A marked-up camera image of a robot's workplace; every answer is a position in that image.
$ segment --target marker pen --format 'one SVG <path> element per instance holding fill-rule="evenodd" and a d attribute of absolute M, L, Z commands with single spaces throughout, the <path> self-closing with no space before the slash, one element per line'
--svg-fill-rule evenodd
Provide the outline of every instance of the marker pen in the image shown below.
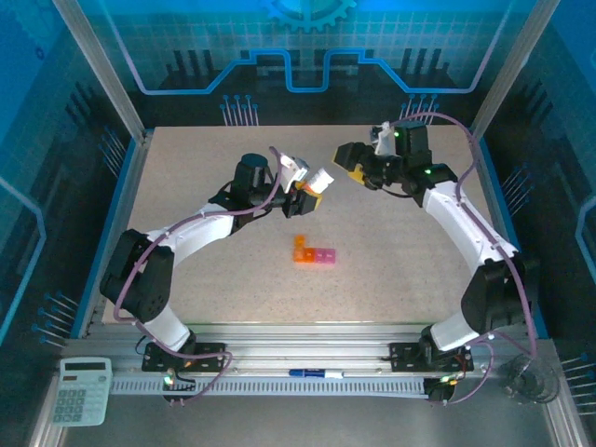
<path fill-rule="evenodd" d="M 321 377 L 325 379 L 343 379 L 342 370 L 290 370 L 290 377 Z"/>

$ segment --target work surface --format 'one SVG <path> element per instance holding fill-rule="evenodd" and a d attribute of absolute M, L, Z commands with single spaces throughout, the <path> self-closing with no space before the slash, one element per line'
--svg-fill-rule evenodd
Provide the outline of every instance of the work surface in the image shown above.
<path fill-rule="evenodd" d="M 287 220 L 274 210 L 181 263 L 169 302 L 184 322 L 434 322 L 459 308 L 470 273 L 439 224 L 412 199 L 369 191 L 331 162 L 337 146 L 368 142 L 369 129 L 156 129 L 129 221 L 142 232 L 195 213 L 233 178 L 245 153 L 267 156 L 275 172 L 270 145 L 335 178 L 315 212 Z M 460 129 L 430 127 L 429 140 L 435 163 L 458 175 L 469 166 Z M 490 222 L 475 172 L 465 190 Z M 336 249 L 336 264 L 294 264 L 296 234 L 305 234 L 309 247 Z M 113 322 L 112 309 L 105 322 Z"/>

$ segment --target white calculator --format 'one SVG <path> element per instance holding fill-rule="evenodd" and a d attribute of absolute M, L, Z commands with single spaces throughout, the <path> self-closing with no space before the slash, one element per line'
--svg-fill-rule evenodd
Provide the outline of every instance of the white calculator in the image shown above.
<path fill-rule="evenodd" d="M 52 412 L 54 425 L 98 426 L 103 422 L 112 384 L 112 362 L 76 357 L 60 362 L 60 381 Z"/>

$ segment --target purple cable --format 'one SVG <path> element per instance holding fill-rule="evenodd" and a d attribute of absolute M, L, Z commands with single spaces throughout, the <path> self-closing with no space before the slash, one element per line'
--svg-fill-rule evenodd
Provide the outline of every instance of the purple cable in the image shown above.
<path fill-rule="evenodd" d="M 493 244 L 496 247 L 496 250 L 503 257 L 505 264 L 507 265 L 509 271 L 511 272 L 511 275 L 513 276 L 513 280 L 515 281 L 515 286 L 518 290 L 518 294 L 520 295 L 521 308 L 523 309 L 523 317 L 525 319 L 525 324 L 528 327 L 528 339 L 530 340 L 530 356 L 532 357 L 532 359 L 535 359 L 536 353 L 537 353 L 536 329 L 534 326 L 534 321 L 532 320 L 530 304 L 528 302 L 528 297 L 525 293 L 525 288 L 523 287 L 523 281 L 522 281 L 522 278 L 520 277 L 520 273 L 518 272 L 518 269 L 516 268 L 515 264 L 509 259 L 505 250 L 503 250 L 503 248 L 499 245 L 498 241 L 494 238 L 494 236 L 488 230 L 488 228 L 486 228 L 482 224 L 482 222 L 470 210 L 470 208 L 466 205 L 466 203 L 462 202 L 462 196 L 461 196 L 462 184 L 466 180 L 466 177 L 470 174 L 470 172 L 474 170 L 474 168 L 476 167 L 476 164 L 478 162 L 478 160 L 476 158 L 476 155 L 480 153 L 480 145 L 478 143 L 478 140 L 470 133 L 470 131 L 467 129 L 467 127 L 464 126 L 462 123 L 460 123 L 458 120 L 456 120 L 455 118 L 452 118 L 448 115 L 440 114 L 438 112 L 424 112 L 421 114 L 410 115 L 407 118 L 404 118 L 404 119 L 401 119 L 398 121 L 394 121 L 389 126 L 393 127 L 400 123 L 404 123 L 411 119 L 415 119 L 415 118 L 419 118 L 419 117 L 423 117 L 423 116 L 435 116 L 437 118 L 445 119 L 445 120 L 455 124 L 456 126 L 458 126 L 466 134 L 467 140 L 472 148 L 473 161 L 472 161 L 472 164 L 470 165 L 470 167 L 468 169 L 466 169 L 466 171 L 462 174 L 462 176 L 457 181 L 457 185 L 455 186 L 455 196 L 457 197 L 457 202 L 461 206 L 462 210 L 474 222 L 474 224 L 476 226 L 478 226 L 478 228 L 480 228 L 480 230 L 488 238 L 488 240 L 491 242 L 491 244 Z"/>
<path fill-rule="evenodd" d="M 169 349 L 167 346 L 165 346 L 164 344 L 162 344 L 161 342 L 159 342 L 157 339 L 155 339 L 154 336 L 149 331 L 147 331 L 147 329 L 137 319 L 135 319 L 135 318 L 120 317 L 120 315 L 119 315 L 120 314 L 120 308 L 122 307 L 122 303 L 124 302 L 124 299 L 127 296 L 127 293 L 129 292 L 129 288 L 130 288 L 130 284 L 132 284 L 132 280 L 135 278 L 135 276 L 137 275 L 137 273 L 141 269 L 141 267 L 144 264 L 144 262 L 147 260 L 147 258 L 151 254 L 151 252 L 154 250 L 154 248 L 157 247 L 157 245 L 159 245 L 159 243 L 162 240 L 164 240 L 165 238 L 167 238 L 170 235 L 170 233 L 176 231 L 178 228 L 180 228 L 183 225 L 189 224 L 189 223 L 194 222 L 194 221 L 198 221 L 200 219 L 205 219 L 207 217 L 213 217 L 213 216 L 241 216 L 241 215 L 244 215 L 244 214 L 251 214 L 251 213 L 253 213 L 255 211 L 262 210 L 264 207 L 266 207 L 269 204 L 269 202 L 271 202 L 271 200 L 273 200 L 273 197 L 274 197 L 274 195 L 276 194 L 276 191 L 279 188 L 279 183 L 281 182 L 281 175 L 280 175 L 281 168 L 282 168 L 281 167 L 281 154 L 273 146 L 270 146 L 269 147 L 269 150 L 271 151 L 271 153 L 274 156 L 276 156 L 276 159 L 278 161 L 278 175 L 276 176 L 276 179 L 275 179 L 275 181 L 273 183 L 273 188 L 271 189 L 271 193 L 269 193 L 269 196 L 267 197 L 267 199 L 261 205 L 257 205 L 256 207 L 252 207 L 252 208 L 250 208 L 248 210 L 239 210 L 239 211 L 212 211 L 212 212 L 205 212 L 205 213 L 202 213 L 202 214 L 195 214 L 193 216 L 187 217 L 186 219 L 182 219 L 178 223 L 175 223 L 174 225 L 172 225 L 170 228 L 168 228 L 168 230 L 166 230 L 164 233 L 162 233 L 161 235 L 159 235 L 159 237 L 157 237 L 156 240 L 149 247 L 147 247 L 147 249 L 142 253 L 142 255 L 139 258 L 139 260 L 132 267 L 132 270 L 130 271 L 129 277 L 125 281 L 124 286 L 122 287 L 122 291 L 120 291 L 120 294 L 118 295 L 118 299 L 116 300 L 116 302 L 114 304 L 114 319 L 116 321 L 120 321 L 120 322 L 129 322 L 129 321 L 132 321 L 133 324 L 139 329 L 139 331 L 141 331 L 143 334 L 147 335 L 151 340 L 153 340 L 153 342 L 156 345 L 158 345 L 161 349 L 163 349 L 164 351 L 168 352 L 169 354 L 171 354 L 174 357 L 178 357 L 178 358 L 181 358 L 181 359 L 212 359 L 214 357 L 222 357 L 222 356 L 227 357 L 227 362 L 223 366 L 222 370 L 213 378 L 213 380 L 211 380 L 211 382 L 209 382 L 207 384 L 207 386 L 205 386 L 198 394 L 194 395 L 192 398 L 186 399 L 186 401 L 197 399 L 197 398 L 203 396 L 205 393 L 207 393 L 210 389 L 213 388 L 213 386 L 215 385 L 215 383 L 225 374 L 225 372 L 229 368 L 230 364 L 232 363 L 232 360 L 234 358 L 234 356 L 232 355 L 232 353 L 231 352 L 228 352 L 228 351 L 224 351 L 224 352 L 216 352 L 216 353 L 210 353 L 210 354 L 192 355 L 192 354 L 183 354 L 183 353 L 180 353 L 180 352 L 173 351 L 173 350 Z"/>
<path fill-rule="evenodd" d="M 478 392 L 478 390 L 482 388 L 484 383 L 488 380 L 488 376 L 491 373 L 491 370 L 493 369 L 494 349 L 489 343 L 486 343 L 486 342 L 478 342 L 477 345 L 484 345 L 484 346 L 488 347 L 489 351 L 491 351 L 491 358 L 488 360 L 488 367 L 486 368 L 486 372 L 484 372 L 484 376 L 482 377 L 481 382 L 479 384 L 477 384 L 476 387 L 474 387 L 474 389 L 472 389 L 469 393 L 467 393 L 463 398 L 460 398 L 460 399 L 454 400 L 454 401 L 449 401 L 448 405 L 455 405 L 456 403 L 461 403 L 464 400 L 468 400 L 469 398 L 474 396 Z"/>

